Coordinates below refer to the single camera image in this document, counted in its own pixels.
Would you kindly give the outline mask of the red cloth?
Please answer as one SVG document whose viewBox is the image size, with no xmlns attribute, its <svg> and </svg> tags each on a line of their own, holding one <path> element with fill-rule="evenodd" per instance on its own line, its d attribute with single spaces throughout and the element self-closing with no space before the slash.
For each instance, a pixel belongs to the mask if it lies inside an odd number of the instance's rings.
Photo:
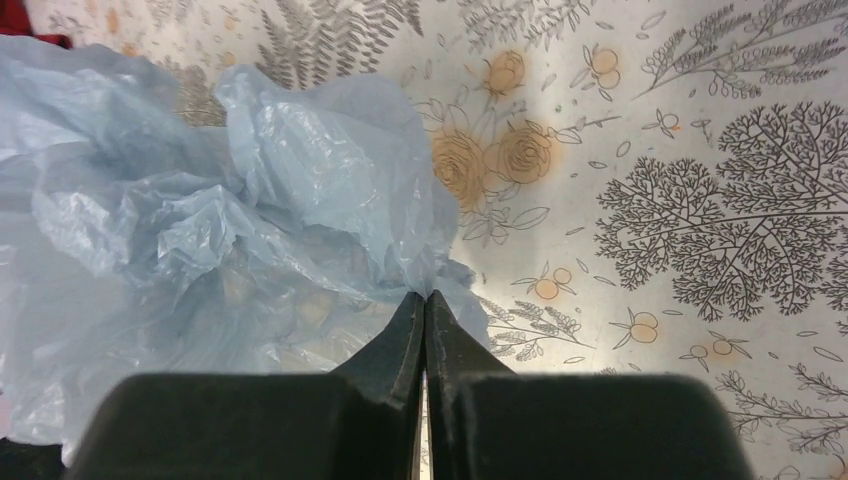
<svg viewBox="0 0 848 480">
<path fill-rule="evenodd" d="M 66 35 L 37 34 L 21 0 L 1 0 L 1 34 L 32 37 L 64 49 L 70 49 L 73 46 L 71 39 Z"/>
</svg>

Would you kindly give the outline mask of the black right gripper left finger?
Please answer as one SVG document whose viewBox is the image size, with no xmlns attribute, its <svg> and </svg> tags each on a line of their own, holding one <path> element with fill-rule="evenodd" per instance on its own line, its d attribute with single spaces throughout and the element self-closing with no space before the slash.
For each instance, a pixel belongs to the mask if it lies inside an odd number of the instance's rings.
<svg viewBox="0 0 848 480">
<path fill-rule="evenodd" d="M 151 373 L 115 387 L 69 479 L 415 479 L 423 298 L 317 374 Z"/>
</svg>

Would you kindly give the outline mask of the light blue plastic trash bag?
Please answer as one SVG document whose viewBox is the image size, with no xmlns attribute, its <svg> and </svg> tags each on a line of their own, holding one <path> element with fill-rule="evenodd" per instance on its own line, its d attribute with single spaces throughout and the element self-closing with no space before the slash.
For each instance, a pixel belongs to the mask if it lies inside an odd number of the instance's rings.
<svg viewBox="0 0 848 480">
<path fill-rule="evenodd" d="M 440 291 L 487 343 L 459 205 L 406 93 L 377 74 L 290 91 L 222 75 L 222 127 L 101 45 L 1 40 L 1 392 L 7 437 L 70 460 L 142 372 L 330 370 L 403 297 Z"/>
</svg>

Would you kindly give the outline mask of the floral patterned table mat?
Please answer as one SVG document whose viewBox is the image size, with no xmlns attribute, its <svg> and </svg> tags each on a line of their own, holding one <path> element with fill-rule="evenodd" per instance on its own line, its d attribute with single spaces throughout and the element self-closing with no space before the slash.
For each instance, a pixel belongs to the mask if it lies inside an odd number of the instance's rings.
<svg viewBox="0 0 848 480">
<path fill-rule="evenodd" d="M 516 370 L 672 372 L 761 479 L 847 475 L 843 1 L 30 1 L 37 31 L 144 56 L 177 110 L 252 64 L 399 83 L 460 203 Z"/>
</svg>

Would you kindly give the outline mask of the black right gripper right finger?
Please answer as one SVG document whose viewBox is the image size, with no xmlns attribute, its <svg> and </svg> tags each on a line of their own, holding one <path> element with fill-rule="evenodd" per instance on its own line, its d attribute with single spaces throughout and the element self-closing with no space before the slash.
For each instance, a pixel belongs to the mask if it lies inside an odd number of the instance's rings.
<svg viewBox="0 0 848 480">
<path fill-rule="evenodd" d="M 436 479 L 749 479 L 718 398 L 670 374 L 519 374 L 424 307 Z"/>
</svg>

